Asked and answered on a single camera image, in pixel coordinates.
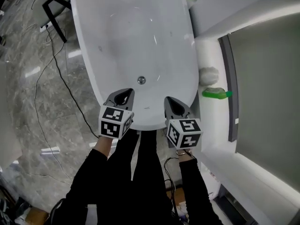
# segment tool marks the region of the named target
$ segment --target black pants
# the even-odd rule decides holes
[[[116,151],[107,161],[109,194],[105,204],[97,204],[98,219],[103,212],[110,219],[119,219],[113,217],[116,215],[116,207],[120,208],[118,216],[123,218],[133,212],[135,216],[141,219],[147,217],[148,220],[154,218],[150,213],[156,214],[156,220],[160,221],[168,220],[171,216],[172,203],[166,195],[164,175],[156,151],[156,131],[142,131],[138,160],[131,181],[130,164],[138,138],[135,130],[129,130],[118,141]]]

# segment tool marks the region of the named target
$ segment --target marble floor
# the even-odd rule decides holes
[[[0,19],[0,34],[5,34],[7,38],[5,59],[8,61],[9,115],[23,155],[18,159],[19,164],[12,164],[0,174],[0,179],[12,194],[20,195],[33,206],[49,212],[70,190],[72,179],[91,150],[90,143],[94,143],[96,138],[59,77],[47,32],[40,33],[39,27],[32,25],[35,21],[30,7],[34,0],[21,0],[17,6],[16,1],[10,0],[2,7],[5,14]],[[78,52],[80,47],[72,12],[66,9],[57,21],[67,38],[67,43],[63,44],[55,35],[55,30],[49,29],[54,37],[55,53],[62,49],[56,56],[58,65],[88,123],[97,133],[100,106],[82,55]],[[46,140],[51,147],[60,148],[60,153],[55,157],[41,154],[41,149],[49,146],[38,124],[35,93],[36,108]],[[132,159],[132,173],[138,145]],[[175,151],[168,148],[162,130],[157,132],[157,153],[162,165],[167,158],[175,156]],[[181,179],[178,161],[170,160],[168,169],[174,181]]]

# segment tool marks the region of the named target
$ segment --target bathtub drain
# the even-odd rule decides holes
[[[144,76],[138,77],[137,83],[140,84],[140,85],[145,84],[146,83],[146,78]]]

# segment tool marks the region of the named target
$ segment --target green object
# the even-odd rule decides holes
[[[226,92],[223,88],[207,88],[202,92],[203,97],[224,99],[228,98],[233,92]]]

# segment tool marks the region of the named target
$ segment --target hand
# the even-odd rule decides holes
[[[98,142],[96,143],[96,146],[93,148],[102,154],[104,154],[106,157],[108,157],[109,152],[111,151],[113,139],[109,137],[100,137],[98,139]]]
[[[181,153],[185,153],[184,155],[181,155],[179,156],[178,155],[178,158],[179,158],[179,162],[186,162],[186,161],[189,161],[189,160],[192,160],[193,158],[188,155],[184,150],[178,150],[178,153],[181,154]]]

